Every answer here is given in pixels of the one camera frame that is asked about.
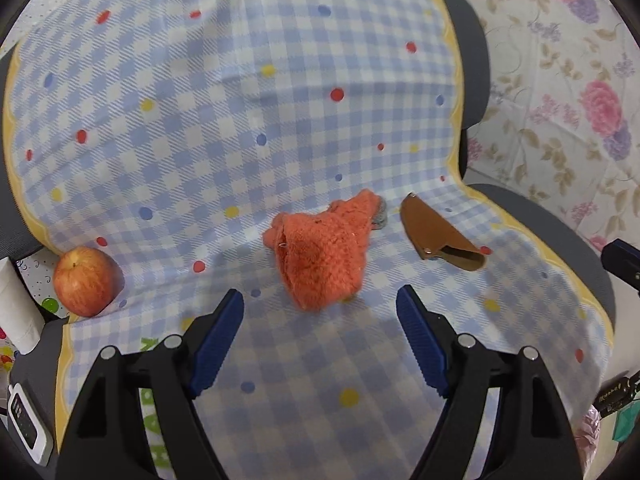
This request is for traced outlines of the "teal bag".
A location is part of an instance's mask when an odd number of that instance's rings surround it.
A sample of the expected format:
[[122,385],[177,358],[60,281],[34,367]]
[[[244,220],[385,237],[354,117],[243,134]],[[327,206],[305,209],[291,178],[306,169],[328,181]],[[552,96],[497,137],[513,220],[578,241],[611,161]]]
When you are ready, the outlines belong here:
[[618,443],[627,440],[634,431],[639,416],[640,400],[633,400],[617,412],[612,439]]

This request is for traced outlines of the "red apple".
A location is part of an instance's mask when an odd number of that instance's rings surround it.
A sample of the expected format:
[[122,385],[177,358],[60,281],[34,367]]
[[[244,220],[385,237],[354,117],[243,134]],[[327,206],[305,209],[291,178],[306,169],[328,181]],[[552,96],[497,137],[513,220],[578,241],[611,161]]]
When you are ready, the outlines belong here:
[[114,260],[99,249],[79,246],[66,252],[53,272],[53,287],[70,313],[93,318],[100,314],[122,288]]

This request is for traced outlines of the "white remote device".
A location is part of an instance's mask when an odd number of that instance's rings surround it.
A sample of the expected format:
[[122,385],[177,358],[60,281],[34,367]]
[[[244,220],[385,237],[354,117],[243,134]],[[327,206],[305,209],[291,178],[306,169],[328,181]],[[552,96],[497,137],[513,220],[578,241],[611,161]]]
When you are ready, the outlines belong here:
[[21,384],[9,386],[8,414],[22,445],[32,461],[47,466],[53,451],[53,438]]

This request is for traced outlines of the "brown leather pouch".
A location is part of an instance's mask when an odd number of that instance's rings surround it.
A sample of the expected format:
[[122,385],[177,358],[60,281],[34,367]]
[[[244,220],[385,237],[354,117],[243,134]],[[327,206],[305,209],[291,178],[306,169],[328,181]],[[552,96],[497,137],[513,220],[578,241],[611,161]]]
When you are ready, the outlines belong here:
[[422,260],[442,259],[468,272],[480,270],[486,257],[424,200],[408,194],[400,204],[400,220]]

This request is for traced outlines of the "dark glass bottle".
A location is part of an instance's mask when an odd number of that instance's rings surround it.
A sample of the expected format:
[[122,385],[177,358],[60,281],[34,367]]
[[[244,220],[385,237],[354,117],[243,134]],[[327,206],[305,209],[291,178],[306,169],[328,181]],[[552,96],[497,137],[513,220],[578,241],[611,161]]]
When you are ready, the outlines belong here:
[[631,402],[639,392],[640,372],[629,377],[621,377],[604,387],[593,402],[594,408],[602,418],[608,417]]

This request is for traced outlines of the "orange knitted glove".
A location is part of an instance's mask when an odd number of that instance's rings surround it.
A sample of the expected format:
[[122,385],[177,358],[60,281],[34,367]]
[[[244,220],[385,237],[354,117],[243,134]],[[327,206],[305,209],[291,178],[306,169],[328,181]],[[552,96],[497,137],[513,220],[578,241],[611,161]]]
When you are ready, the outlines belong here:
[[294,304],[320,311],[355,297],[363,283],[370,234],[386,226],[386,201],[365,188],[318,214],[280,212],[262,233]]

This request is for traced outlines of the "pink trash bag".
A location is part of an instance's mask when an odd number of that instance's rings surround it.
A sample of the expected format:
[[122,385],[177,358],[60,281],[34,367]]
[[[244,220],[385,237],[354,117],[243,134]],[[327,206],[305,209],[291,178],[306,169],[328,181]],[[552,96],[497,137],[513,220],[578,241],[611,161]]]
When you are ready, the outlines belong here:
[[597,454],[601,432],[600,412],[591,405],[574,430],[582,474],[586,474]]

